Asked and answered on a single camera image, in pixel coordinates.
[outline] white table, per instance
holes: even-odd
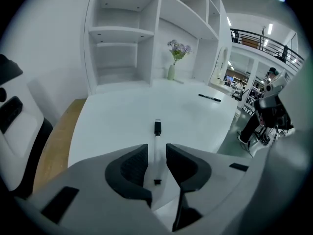
[[[182,85],[165,79],[154,81],[151,88],[90,96],[76,123],[68,166],[145,143],[151,161],[156,118],[161,119],[164,147],[177,143],[216,153],[230,128],[237,103],[211,87]]]

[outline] glass railing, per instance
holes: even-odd
[[[233,43],[246,45],[263,51],[287,64],[294,71],[299,71],[304,59],[292,49],[271,38],[240,29],[230,29]]]

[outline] white ceiling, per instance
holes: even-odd
[[[278,0],[222,0],[227,13],[243,13],[270,20],[286,25],[290,29],[300,32],[298,19],[286,3]]]

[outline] white vase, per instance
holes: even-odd
[[[167,79],[168,80],[173,80],[174,76],[175,76],[175,66],[171,65],[170,68],[168,69]]]

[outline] marker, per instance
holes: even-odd
[[[211,99],[211,100],[217,101],[217,102],[221,102],[221,100],[220,100],[220,99],[217,99],[217,98],[214,98],[214,97],[204,96],[204,95],[202,95],[202,94],[199,94],[199,96],[202,96],[202,97],[205,97],[205,98],[208,98],[208,99]]]

